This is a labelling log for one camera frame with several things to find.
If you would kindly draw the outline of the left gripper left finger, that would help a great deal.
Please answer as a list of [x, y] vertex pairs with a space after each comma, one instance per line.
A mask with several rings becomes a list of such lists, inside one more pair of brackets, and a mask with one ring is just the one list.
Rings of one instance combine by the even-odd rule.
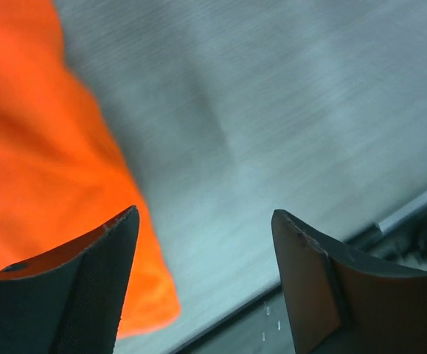
[[130, 206], [0, 271], [0, 353], [112, 353], [136, 249]]

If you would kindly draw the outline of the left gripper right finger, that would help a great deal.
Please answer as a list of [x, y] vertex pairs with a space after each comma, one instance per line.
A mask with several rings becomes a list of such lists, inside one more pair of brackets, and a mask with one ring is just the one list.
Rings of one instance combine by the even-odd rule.
[[367, 254], [283, 209], [271, 229], [297, 353], [427, 353], [427, 271]]

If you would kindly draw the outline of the orange t shirt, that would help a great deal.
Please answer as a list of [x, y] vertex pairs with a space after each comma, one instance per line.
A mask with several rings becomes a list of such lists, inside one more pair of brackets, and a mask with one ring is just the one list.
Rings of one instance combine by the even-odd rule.
[[140, 226], [119, 336], [172, 324], [181, 306], [147, 204], [91, 92], [64, 59], [51, 1], [0, 1], [0, 269], [129, 206]]

